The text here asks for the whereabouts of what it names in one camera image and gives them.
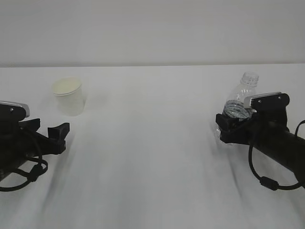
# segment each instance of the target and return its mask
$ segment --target clear plastic water bottle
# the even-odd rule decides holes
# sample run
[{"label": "clear plastic water bottle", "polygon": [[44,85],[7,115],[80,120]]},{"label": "clear plastic water bottle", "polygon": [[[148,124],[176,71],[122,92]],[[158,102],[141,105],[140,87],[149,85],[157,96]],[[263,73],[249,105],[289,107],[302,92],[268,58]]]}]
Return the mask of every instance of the clear plastic water bottle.
[{"label": "clear plastic water bottle", "polygon": [[[240,84],[231,92],[225,105],[223,114],[230,118],[239,118],[242,121],[245,118],[250,118],[252,115],[251,109],[244,108],[244,99],[248,96],[256,94],[256,86],[259,75],[252,72],[245,72]],[[220,129],[216,127],[216,138],[220,138]]]}]

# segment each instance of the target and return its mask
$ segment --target white tablecloth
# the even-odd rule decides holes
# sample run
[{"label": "white tablecloth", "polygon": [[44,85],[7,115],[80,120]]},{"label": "white tablecloth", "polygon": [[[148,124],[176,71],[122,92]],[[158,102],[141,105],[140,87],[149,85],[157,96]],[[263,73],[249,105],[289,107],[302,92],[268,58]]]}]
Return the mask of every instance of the white tablecloth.
[{"label": "white tablecloth", "polygon": [[[246,146],[214,139],[215,115],[245,71],[260,75],[258,93],[290,95],[294,131],[305,119],[305,64],[0,68],[0,100],[27,103],[40,133],[71,124],[67,150],[45,157],[45,175],[0,193],[0,228],[305,228],[303,188],[264,188]],[[86,97],[77,117],[63,116],[51,94],[51,84],[69,76],[81,78]],[[296,181],[257,150],[254,164],[282,184]],[[22,181],[10,175],[0,185]]]}]

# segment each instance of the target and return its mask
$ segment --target white wall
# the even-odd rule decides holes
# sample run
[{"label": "white wall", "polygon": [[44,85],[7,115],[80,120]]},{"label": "white wall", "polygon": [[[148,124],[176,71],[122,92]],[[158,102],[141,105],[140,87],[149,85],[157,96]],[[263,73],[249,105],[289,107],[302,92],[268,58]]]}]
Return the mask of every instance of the white wall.
[{"label": "white wall", "polygon": [[0,0],[0,66],[305,62],[305,0]]}]

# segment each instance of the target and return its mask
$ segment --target white table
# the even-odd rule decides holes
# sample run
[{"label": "white table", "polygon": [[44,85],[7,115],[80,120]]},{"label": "white table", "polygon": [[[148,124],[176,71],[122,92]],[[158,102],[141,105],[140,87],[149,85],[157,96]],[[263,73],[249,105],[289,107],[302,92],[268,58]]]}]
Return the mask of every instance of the white table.
[{"label": "white table", "polygon": [[[0,69],[0,99],[27,103],[40,133],[71,124],[67,150],[45,157],[45,175],[0,193],[0,228],[304,228],[304,189],[262,187],[247,147],[214,139],[215,114],[245,71],[260,75],[258,93],[290,95],[294,131],[305,119],[305,64]],[[81,78],[87,98],[77,117],[61,115],[51,94],[52,82],[67,76]],[[254,163],[262,175],[295,182],[256,150]],[[0,185],[21,181],[10,175]]]}]

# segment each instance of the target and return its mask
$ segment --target white paper cup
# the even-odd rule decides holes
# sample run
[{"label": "white paper cup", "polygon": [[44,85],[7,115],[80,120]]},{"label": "white paper cup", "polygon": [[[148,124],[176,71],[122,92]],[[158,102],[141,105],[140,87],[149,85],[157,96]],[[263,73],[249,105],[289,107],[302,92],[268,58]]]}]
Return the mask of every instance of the white paper cup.
[{"label": "white paper cup", "polygon": [[84,110],[81,81],[78,78],[64,78],[52,85],[58,108],[68,116],[76,116]]}]

